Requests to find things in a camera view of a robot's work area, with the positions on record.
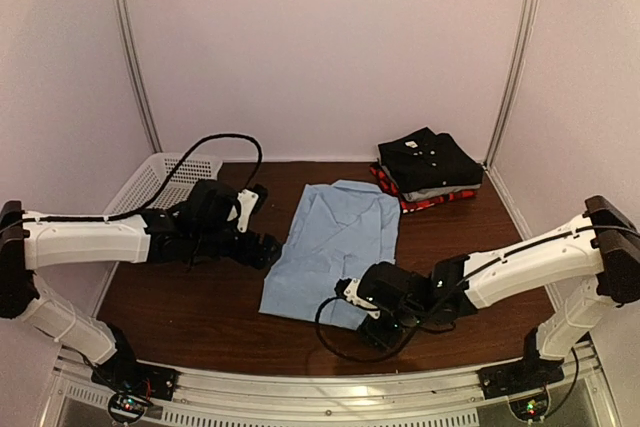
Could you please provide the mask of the red plaid shirt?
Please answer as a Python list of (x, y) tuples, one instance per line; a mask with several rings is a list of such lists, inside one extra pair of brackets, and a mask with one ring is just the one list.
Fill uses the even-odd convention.
[(477, 196), (478, 193), (477, 189), (465, 189), (458, 192), (446, 193), (441, 195), (428, 194), (426, 198), (419, 198), (418, 200), (410, 201), (400, 193), (396, 184), (383, 171), (378, 162), (371, 163), (369, 165), (369, 171), (375, 178), (375, 181), (380, 190), (383, 193), (394, 197), (399, 202), (402, 214), (416, 213), (449, 202), (473, 199)]

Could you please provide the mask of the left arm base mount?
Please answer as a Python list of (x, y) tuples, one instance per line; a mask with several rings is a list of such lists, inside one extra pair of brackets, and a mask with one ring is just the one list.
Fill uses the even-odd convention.
[(146, 363), (137, 363), (127, 380), (104, 366), (91, 366), (91, 371), (93, 383), (112, 391), (106, 410), (121, 425), (133, 424), (143, 417), (159, 418), (163, 412), (161, 403), (173, 399), (179, 376), (175, 369)]

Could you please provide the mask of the grey shirt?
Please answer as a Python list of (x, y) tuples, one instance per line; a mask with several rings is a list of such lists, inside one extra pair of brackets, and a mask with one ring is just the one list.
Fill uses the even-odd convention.
[(466, 186), (441, 186), (434, 188), (424, 188), (413, 192), (402, 193), (401, 197), (407, 202), (417, 203), (435, 197), (446, 196), (462, 191), (477, 191), (480, 187), (480, 184), (475, 184)]

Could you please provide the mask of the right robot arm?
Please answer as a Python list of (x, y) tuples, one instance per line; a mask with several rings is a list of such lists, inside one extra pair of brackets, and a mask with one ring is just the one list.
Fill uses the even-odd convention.
[(535, 387), (605, 314), (639, 299), (639, 231), (603, 196), (544, 235), (437, 263), (428, 276), (380, 262), (348, 282), (347, 302), (366, 311), (363, 335), (385, 351), (424, 324), (449, 325), (514, 295), (569, 278), (582, 283), (526, 337), (513, 366), (519, 387)]

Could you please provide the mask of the light blue long sleeve shirt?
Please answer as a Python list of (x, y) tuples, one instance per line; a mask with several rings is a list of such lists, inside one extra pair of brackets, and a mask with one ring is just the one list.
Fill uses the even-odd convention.
[(304, 187), (280, 259), (264, 279), (261, 314), (312, 322), (341, 279), (395, 261), (401, 210), (378, 186)]

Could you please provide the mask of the white plastic laundry basket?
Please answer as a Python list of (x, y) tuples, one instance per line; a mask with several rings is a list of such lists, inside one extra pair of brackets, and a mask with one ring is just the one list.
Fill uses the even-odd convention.
[[(124, 183), (104, 214), (115, 215), (140, 207), (158, 191), (181, 157), (180, 153), (149, 156)], [(186, 200), (198, 180), (216, 179), (222, 166), (223, 160), (219, 157), (191, 154), (150, 207), (168, 209)]]

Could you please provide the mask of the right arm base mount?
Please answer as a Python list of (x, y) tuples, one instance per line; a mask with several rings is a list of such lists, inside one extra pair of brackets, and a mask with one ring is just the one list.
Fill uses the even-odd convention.
[(561, 362), (528, 364), (523, 359), (484, 367), (478, 372), (486, 400), (507, 397), (512, 415), (519, 421), (541, 421), (551, 411), (550, 384), (564, 379)]

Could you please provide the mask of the black shirt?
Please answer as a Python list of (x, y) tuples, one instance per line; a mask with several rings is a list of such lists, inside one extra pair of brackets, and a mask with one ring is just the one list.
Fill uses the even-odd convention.
[(483, 168), (448, 133), (428, 127), (380, 143), (379, 162), (402, 193), (480, 185)]

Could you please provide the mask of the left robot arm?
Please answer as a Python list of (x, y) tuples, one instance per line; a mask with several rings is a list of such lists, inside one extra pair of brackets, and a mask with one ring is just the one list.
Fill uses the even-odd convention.
[(100, 262), (194, 264), (217, 258), (266, 269), (279, 259), (282, 246), (271, 235), (249, 230), (255, 206), (221, 201), (192, 207), (182, 202), (124, 218), (64, 218), (29, 214), (20, 202), (10, 201), (1, 212), (1, 316), (28, 323), (78, 351), (96, 374), (133, 391), (146, 376), (125, 335), (79, 313), (37, 279), (36, 270)]

